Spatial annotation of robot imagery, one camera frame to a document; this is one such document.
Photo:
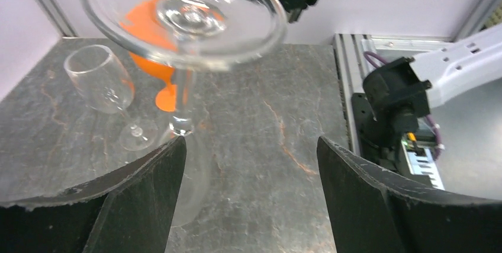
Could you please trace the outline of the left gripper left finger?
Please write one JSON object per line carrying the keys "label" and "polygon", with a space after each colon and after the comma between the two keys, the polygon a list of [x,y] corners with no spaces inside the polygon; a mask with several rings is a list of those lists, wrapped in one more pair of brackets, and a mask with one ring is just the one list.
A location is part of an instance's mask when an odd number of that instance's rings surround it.
{"label": "left gripper left finger", "polygon": [[1,251],[163,252],[185,158],[177,137],[56,196],[1,203]]}

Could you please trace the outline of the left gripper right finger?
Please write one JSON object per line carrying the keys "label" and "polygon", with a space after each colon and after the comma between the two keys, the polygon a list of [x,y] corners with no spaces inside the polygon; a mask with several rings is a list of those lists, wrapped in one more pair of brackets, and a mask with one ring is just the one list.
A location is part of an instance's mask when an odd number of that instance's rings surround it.
{"label": "left gripper right finger", "polygon": [[500,252],[501,201],[439,190],[327,137],[317,160],[337,252]]}

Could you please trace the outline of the clear wine glass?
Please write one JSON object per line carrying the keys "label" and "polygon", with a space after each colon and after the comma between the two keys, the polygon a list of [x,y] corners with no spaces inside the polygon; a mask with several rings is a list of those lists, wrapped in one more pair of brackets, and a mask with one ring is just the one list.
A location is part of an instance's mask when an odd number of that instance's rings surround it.
{"label": "clear wine glass", "polygon": [[139,151],[155,142],[158,135],[156,123],[132,117],[127,111],[134,100],[134,84],[121,60],[108,46],[81,47],[66,57],[63,66],[87,105],[105,114],[124,117],[125,126],[118,136],[124,149]]}
{"label": "clear wine glass", "polygon": [[194,122],[194,89],[203,72],[228,72],[267,55],[284,37],[279,0],[81,0],[100,32],[128,50],[165,87],[156,106],[168,113],[166,142],[186,141],[184,176],[172,226],[191,223],[210,185],[210,156]]}

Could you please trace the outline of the orange wine glass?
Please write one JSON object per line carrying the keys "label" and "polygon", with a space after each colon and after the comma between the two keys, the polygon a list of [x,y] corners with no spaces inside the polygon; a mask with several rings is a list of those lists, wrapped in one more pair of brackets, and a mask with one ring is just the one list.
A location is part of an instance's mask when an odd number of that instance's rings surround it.
{"label": "orange wine glass", "polygon": [[210,66],[212,58],[203,54],[201,45],[228,28],[214,0],[145,0],[126,13],[120,26],[144,49],[130,53],[136,65],[165,83],[155,104],[167,112],[179,107],[177,100],[188,98],[172,75]]}

